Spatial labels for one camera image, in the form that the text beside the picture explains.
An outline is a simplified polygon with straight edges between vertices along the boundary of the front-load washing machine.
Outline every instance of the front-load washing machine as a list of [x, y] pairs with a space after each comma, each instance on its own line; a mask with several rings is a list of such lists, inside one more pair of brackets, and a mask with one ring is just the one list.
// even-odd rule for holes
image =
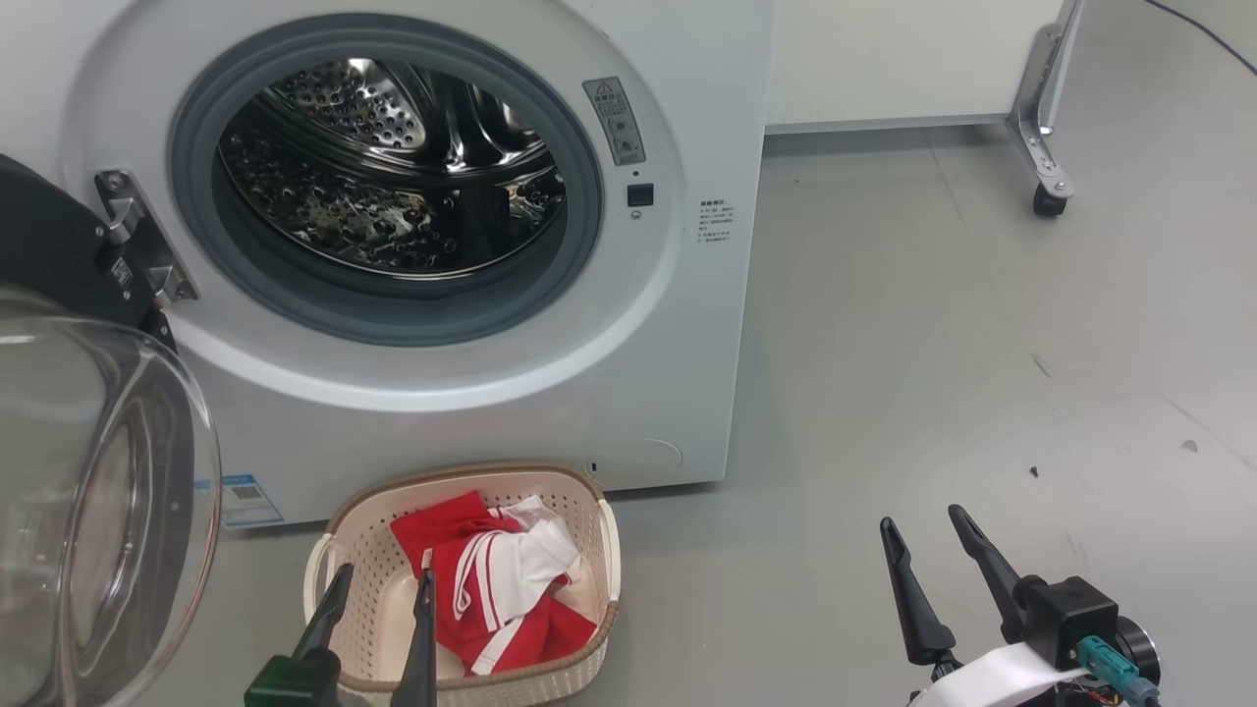
[[229, 526], [469, 460], [719, 479], [773, 5], [20, 4], [0, 152], [107, 224], [97, 303], [177, 341]]

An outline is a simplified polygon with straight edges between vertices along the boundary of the beige basket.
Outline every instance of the beige basket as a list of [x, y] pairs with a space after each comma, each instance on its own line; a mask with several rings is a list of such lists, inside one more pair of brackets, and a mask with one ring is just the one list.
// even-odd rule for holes
[[417, 582], [388, 523], [402, 515], [478, 491], [486, 506], [508, 506], [535, 494], [563, 517], [585, 559], [586, 614], [598, 624], [581, 650], [528, 668], [463, 677], [453, 653], [439, 649], [437, 703], [539, 704], [590, 684], [607, 653], [620, 599], [620, 535], [611, 506], [590, 479], [544, 464], [463, 467], [398, 481], [349, 499], [328, 523], [305, 565], [305, 620], [336, 567], [354, 566], [349, 599], [332, 634], [341, 658], [341, 688], [367, 704], [387, 707], [405, 667], [415, 629]]

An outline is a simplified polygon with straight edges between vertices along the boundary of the clothes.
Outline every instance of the clothes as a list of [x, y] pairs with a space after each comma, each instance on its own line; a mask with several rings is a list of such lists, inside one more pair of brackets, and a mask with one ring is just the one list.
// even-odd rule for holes
[[490, 511], [470, 492], [390, 527], [412, 569], [432, 548], [436, 640], [470, 674], [562, 658], [593, 635], [592, 621], [552, 595], [579, 579], [581, 555], [563, 520], [535, 496]]

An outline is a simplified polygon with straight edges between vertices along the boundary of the metal hinge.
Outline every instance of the metal hinge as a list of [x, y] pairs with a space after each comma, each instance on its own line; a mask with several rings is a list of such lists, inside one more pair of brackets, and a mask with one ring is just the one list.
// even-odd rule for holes
[[[97, 172], [96, 190], [111, 219], [108, 226], [97, 229], [97, 235], [108, 238], [119, 252], [126, 253], [131, 268], [138, 269], [138, 274], [152, 287], [153, 307], [165, 309], [180, 299], [196, 299], [196, 287], [131, 174], [126, 170]], [[116, 273], [117, 277], [129, 278], [131, 273]], [[119, 284], [126, 288], [121, 279]]]

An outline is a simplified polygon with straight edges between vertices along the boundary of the warning label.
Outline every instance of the warning label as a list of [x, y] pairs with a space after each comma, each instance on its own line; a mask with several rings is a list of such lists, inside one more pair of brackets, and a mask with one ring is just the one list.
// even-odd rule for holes
[[602, 121], [602, 132], [611, 146], [611, 157], [616, 165], [636, 165], [646, 161], [646, 150], [641, 145], [637, 121], [632, 116], [632, 106], [625, 94], [620, 79], [615, 77], [596, 78], [582, 84], [585, 93], [593, 103], [593, 109]]
[[699, 243], [733, 239], [734, 209], [724, 199], [699, 201]]

